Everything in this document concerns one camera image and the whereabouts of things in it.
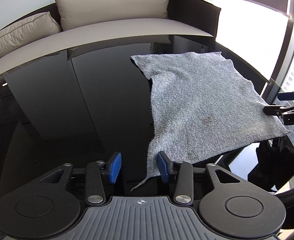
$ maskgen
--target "blue gripper pad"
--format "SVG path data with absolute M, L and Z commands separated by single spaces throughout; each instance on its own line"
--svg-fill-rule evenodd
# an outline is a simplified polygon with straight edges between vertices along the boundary
M 294 100 L 294 92 L 278 93 L 277 98 L 280 101 L 293 101 Z
M 169 181 L 168 165 L 159 153 L 157 155 L 157 167 L 163 183 L 167 183 Z
M 109 181 L 116 183 L 119 171 L 121 168 L 121 153 L 118 153 L 114 161 L 110 165 Z
M 105 206 L 86 209 L 76 226 L 51 239 L 230 240 L 205 227 L 194 209 L 176 206 L 165 196 L 113 197 Z M 266 240 L 277 238 L 269 236 Z

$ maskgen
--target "sofa armrest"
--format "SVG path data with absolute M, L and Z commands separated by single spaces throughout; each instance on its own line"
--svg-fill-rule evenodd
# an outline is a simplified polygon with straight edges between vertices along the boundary
M 204 0 L 169 0 L 168 18 L 217 36 L 221 8 Z

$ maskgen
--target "triangular cutout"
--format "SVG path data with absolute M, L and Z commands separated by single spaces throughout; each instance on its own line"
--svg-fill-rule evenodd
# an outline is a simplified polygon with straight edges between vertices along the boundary
M 64 173 L 64 170 L 57 170 L 53 172 L 52 174 L 49 174 L 45 178 L 43 178 L 40 182 L 42 183 L 58 183 L 60 181 L 60 178 L 62 174 Z
M 226 184 L 226 183 L 239 183 L 240 180 L 234 178 L 233 176 L 225 173 L 222 170 L 215 170 L 217 177 L 220 181 L 220 183 Z

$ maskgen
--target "crosshair symbol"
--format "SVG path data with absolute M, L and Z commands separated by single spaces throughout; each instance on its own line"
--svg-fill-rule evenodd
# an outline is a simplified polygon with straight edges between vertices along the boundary
M 144 201 L 143 199 L 136 201 L 138 204 L 143 205 L 144 203 L 147 203 L 147 201 Z

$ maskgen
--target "sofa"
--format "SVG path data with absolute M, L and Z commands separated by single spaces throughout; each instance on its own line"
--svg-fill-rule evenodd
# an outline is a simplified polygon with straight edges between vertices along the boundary
M 64 30 L 31 42 L 1 57 L 0 75 L 36 58 L 96 41 L 146 35 L 177 34 L 207 36 L 209 42 L 214 43 L 220 10 L 220 8 L 204 0 L 169 0 L 167 18 L 112 20 Z M 61 15 L 56 3 L 35 10 L 15 22 L 44 12 L 50 12 L 51 17 L 61 25 Z

